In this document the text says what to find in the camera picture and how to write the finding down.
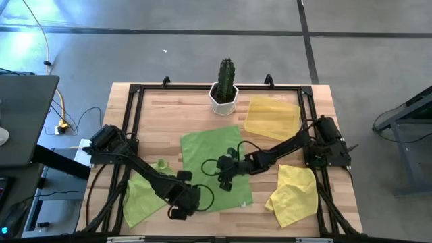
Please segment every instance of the gray floor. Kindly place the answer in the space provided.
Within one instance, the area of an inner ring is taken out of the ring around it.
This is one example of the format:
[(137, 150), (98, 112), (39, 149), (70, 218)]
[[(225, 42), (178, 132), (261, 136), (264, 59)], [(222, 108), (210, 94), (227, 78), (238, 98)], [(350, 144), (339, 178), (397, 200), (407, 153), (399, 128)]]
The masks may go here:
[[(50, 26), (301, 30), (295, 0), (28, 3)], [(311, 31), (432, 32), (431, 1), (304, 0), (304, 6)], [(0, 24), (34, 22), (21, 1), (11, 0)], [(74, 119), (92, 106), (105, 109), (112, 82), (161, 82), (166, 75), (173, 82), (213, 82), (224, 57), (234, 60), (236, 82), (259, 83), (272, 73), (277, 83), (311, 83), (301, 36), (48, 34), (48, 38), (52, 73), (61, 78), (59, 89)], [(45, 44), (39, 32), (0, 32), (0, 39), (0, 67), (44, 73)], [(319, 82), (331, 86), (341, 132), (349, 144), (360, 145), (352, 152), (352, 173), (364, 231), (371, 236), (432, 241), (432, 196), (394, 198), (394, 189), (407, 186), (398, 150), (371, 131), (381, 112), (432, 85), (432, 39), (312, 38), (311, 42)], [(84, 116), (77, 136), (43, 134), (39, 143), (77, 146), (81, 138), (97, 131), (98, 116), (96, 111)], [(50, 112), (48, 132), (58, 120)]]

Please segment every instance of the light green cloth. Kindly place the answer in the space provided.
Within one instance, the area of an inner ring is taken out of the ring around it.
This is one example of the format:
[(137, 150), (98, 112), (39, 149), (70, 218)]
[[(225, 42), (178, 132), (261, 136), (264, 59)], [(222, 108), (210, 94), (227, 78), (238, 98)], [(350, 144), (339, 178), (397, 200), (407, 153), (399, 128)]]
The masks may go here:
[[(162, 159), (152, 164), (151, 167), (160, 173), (174, 175), (174, 172), (167, 167), (167, 162)], [(123, 201), (123, 216), (129, 228), (135, 227), (165, 205), (166, 202), (156, 196), (149, 181), (140, 174), (135, 173), (132, 179), (128, 180), (128, 188)]]
[[(252, 203), (252, 191), (249, 185), (249, 175), (238, 175), (232, 180), (231, 192), (219, 187), (217, 176), (207, 176), (201, 171), (201, 164), (206, 159), (218, 159), (227, 154), (228, 148), (237, 149), (241, 141), (238, 126), (228, 126), (204, 132), (192, 132), (182, 136), (183, 170), (192, 172), (192, 184), (204, 184), (215, 194), (215, 202), (207, 211), (218, 211)], [(244, 157), (240, 146), (240, 159)], [(204, 166), (206, 173), (219, 172), (215, 161), (209, 161)], [(201, 187), (200, 209), (206, 208), (211, 202), (211, 193)]]

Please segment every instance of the hexagonal pot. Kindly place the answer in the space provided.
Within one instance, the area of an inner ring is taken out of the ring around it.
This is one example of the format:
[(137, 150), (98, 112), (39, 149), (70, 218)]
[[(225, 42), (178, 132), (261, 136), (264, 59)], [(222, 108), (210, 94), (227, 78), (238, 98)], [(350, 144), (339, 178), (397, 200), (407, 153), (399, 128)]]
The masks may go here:
[(236, 95), (234, 97), (234, 100), (228, 103), (219, 104), (212, 96), (211, 93), (213, 92), (213, 89), (216, 88), (217, 82), (214, 82), (213, 85), (210, 88), (209, 91), (209, 97), (211, 100), (211, 105), (213, 106), (213, 112), (215, 112), (217, 115), (223, 115), (228, 116), (236, 109), (236, 103), (238, 98), (238, 88), (233, 86), (236, 89)]

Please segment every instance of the wood grain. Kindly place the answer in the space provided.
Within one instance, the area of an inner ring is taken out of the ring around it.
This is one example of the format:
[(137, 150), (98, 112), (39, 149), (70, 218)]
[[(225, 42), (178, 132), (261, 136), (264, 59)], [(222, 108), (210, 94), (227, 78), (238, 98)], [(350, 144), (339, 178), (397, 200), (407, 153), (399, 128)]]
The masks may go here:
[[(105, 112), (104, 124), (122, 126), (129, 85), (130, 83), (113, 84)], [(332, 117), (337, 123), (330, 87), (327, 85), (314, 85), (312, 88), (318, 115), (323, 114)], [(207, 93), (206, 90), (146, 90), (138, 129), (138, 139), (140, 139), (138, 154), (141, 158), (148, 163), (154, 163), (160, 158), (165, 159), (168, 161), (169, 166), (174, 171), (177, 171), (182, 168), (181, 135), (233, 124), (239, 125), (243, 139), (250, 140), (261, 148), (270, 148), (280, 141), (244, 130), (243, 123), (248, 111), (250, 97), (252, 95), (261, 95), (298, 105), (297, 96), (294, 92), (242, 90), (238, 97), (237, 109), (229, 117), (222, 117), (213, 113)], [(134, 99), (132, 105), (128, 131), (132, 129), (136, 99)], [(254, 150), (253, 147), (247, 145), (245, 149), (246, 152)], [(292, 153), (280, 159), (277, 163), (304, 167), (302, 152)], [(99, 167), (92, 169), (90, 174), (77, 230), (85, 227), (85, 205), (88, 189)], [(105, 203), (112, 171), (112, 165), (106, 166), (95, 184), (89, 208), (90, 220), (96, 216)], [(336, 206), (351, 225), (361, 232), (360, 217), (358, 216), (356, 199), (349, 175), (340, 168), (331, 167), (329, 168), (329, 177)], [(129, 229), (123, 220), (121, 233), (176, 236), (319, 235), (316, 215), (281, 229), (274, 214), (264, 209), (265, 202), (277, 187), (277, 166), (273, 166), (266, 173), (251, 176), (250, 184), (254, 202), (245, 208), (228, 209), (214, 213), (196, 213), (186, 221), (173, 221), (167, 217), (168, 206), (166, 206), (132, 229)], [(330, 230), (329, 215), (325, 203), (323, 203), (323, 209), (326, 226)], [(117, 209), (114, 208), (111, 215), (111, 227), (116, 213)]]

